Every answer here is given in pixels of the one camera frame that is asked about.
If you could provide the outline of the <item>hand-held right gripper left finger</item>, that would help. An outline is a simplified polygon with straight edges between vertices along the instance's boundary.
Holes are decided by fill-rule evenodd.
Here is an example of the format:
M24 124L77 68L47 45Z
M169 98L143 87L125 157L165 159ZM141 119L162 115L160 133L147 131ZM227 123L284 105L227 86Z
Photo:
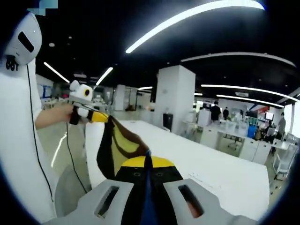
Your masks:
M120 225L133 183L104 180L72 206L74 190L60 180L55 193L57 217L45 225Z

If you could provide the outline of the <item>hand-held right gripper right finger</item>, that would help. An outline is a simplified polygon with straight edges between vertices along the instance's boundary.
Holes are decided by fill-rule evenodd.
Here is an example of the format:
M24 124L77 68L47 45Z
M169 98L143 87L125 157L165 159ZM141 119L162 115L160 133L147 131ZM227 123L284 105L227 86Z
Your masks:
M163 187L179 225L255 225L256 221L224 210L217 196L193 179L176 175Z

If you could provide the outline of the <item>person's left hand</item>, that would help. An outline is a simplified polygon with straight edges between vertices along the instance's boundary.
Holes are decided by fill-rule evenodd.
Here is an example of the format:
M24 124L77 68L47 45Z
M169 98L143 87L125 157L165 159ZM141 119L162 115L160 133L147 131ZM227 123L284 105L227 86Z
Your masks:
M61 115L62 115L62 120L64 122L69 122L71 119L71 115L73 113L73 105L70 104L64 104L61 106L60 110L61 110Z

